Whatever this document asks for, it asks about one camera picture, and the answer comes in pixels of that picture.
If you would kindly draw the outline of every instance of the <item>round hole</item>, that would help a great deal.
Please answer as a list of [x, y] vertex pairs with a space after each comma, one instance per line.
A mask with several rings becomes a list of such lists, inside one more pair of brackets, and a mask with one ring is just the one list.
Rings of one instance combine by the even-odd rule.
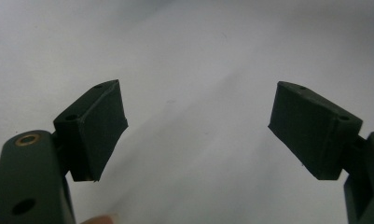
[[27, 213], [28, 211], [32, 210], [32, 208], [35, 206], [35, 200], [34, 199], [26, 199], [21, 201], [20, 203], [17, 203], [13, 209], [12, 214], [15, 216], [23, 215]]
[[349, 120], [349, 118], [346, 117], [346, 116], [340, 116], [339, 119], [341, 119], [341, 120], [345, 120], [345, 121], [346, 121], [346, 120]]
[[36, 143], [38, 140], [39, 140], [38, 133], [30, 133], [16, 140], [15, 145], [17, 145], [18, 147], [25, 147], [25, 146], [29, 146], [31, 144]]
[[78, 118], [78, 115], [69, 115], [65, 119], [66, 120], [74, 120], [74, 119], [77, 119], [77, 118]]

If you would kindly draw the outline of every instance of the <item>brass screw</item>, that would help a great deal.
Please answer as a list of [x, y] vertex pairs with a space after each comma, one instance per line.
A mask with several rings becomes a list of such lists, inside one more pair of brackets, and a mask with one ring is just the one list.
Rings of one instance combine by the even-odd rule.
[[38, 133], [29, 133], [16, 140], [15, 145], [18, 147], [26, 147], [38, 142], [39, 138], [40, 135]]

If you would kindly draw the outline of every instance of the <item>brass ring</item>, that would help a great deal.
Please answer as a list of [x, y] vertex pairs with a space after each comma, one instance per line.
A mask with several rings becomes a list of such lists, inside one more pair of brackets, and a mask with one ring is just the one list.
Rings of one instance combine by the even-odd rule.
[[38, 133], [29, 133], [18, 138], [18, 140], [16, 140], [15, 142], [15, 145], [18, 147], [29, 146], [31, 144], [38, 142], [39, 138], [40, 135]]

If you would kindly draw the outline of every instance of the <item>white surface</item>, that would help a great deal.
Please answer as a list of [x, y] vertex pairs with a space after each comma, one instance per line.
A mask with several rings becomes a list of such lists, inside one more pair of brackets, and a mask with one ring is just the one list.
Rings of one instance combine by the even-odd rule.
[[374, 131], [374, 0], [0, 1], [0, 151], [115, 78], [130, 128], [100, 182], [68, 178], [78, 221], [347, 223], [346, 174], [267, 125], [284, 80]]

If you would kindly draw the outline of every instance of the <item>gray background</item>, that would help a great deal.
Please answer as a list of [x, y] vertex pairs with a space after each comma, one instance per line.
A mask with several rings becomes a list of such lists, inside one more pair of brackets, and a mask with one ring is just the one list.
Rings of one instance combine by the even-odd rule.
[[0, 1], [0, 152], [120, 80], [130, 128], [102, 180], [69, 179], [78, 221], [347, 223], [267, 128], [279, 80], [374, 131], [374, 0]]

